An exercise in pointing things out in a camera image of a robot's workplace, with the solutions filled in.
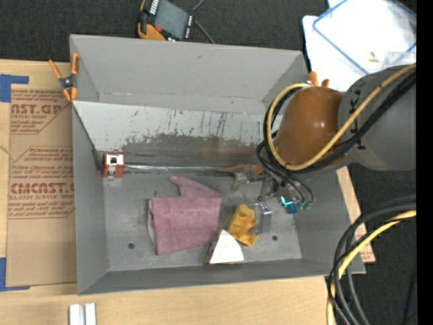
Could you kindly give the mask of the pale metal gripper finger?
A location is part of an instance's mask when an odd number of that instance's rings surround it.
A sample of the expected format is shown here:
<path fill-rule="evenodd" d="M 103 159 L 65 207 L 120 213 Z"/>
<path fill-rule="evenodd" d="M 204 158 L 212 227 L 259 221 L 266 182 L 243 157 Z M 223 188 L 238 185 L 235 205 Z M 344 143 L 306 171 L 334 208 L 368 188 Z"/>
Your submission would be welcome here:
<path fill-rule="evenodd" d="M 233 170 L 232 190 L 238 190 L 241 185 L 254 181 L 253 167 L 236 167 Z"/>
<path fill-rule="evenodd" d="M 259 202 L 256 204 L 256 214 L 258 214 L 258 219 L 256 220 L 256 225 L 252 228 L 252 233 L 259 235 L 269 232 L 271 229 L 271 209 L 265 202 Z"/>

